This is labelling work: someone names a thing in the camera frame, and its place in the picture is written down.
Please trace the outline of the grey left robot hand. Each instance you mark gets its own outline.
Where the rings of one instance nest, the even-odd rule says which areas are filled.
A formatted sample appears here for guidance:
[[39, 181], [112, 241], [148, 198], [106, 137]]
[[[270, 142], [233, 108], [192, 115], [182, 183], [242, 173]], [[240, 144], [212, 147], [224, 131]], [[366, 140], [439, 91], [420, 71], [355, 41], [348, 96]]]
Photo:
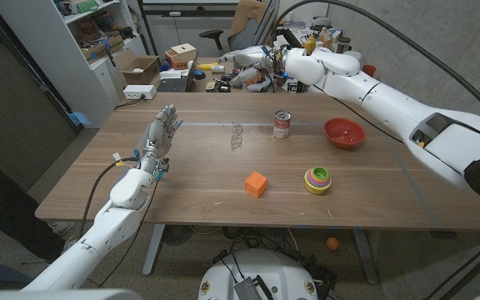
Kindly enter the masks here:
[[149, 123], [146, 130], [146, 139], [143, 146], [142, 156], [138, 160], [138, 168], [150, 169], [153, 164], [164, 158], [172, 146], [175, 132], [183, 123], [178, 119], [174, 104], [166, 106], [160, 111], [155, 119]]

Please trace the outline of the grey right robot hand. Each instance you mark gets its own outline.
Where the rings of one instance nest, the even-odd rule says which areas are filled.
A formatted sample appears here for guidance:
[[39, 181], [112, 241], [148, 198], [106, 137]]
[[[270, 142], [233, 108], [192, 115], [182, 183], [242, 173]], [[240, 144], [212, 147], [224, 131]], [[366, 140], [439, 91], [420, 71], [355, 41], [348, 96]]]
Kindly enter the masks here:
[[265, 93], [273, 86], [270, 73], [283, 73], [282, 55], [280, 52], [270, 51], [265, 46], [251, 46], [223, 54], [217, 59], [220, 63], [233, 63], [242, 68], [242, 71], [229, 81], [230, 85], [246, 83], [247, 90]]

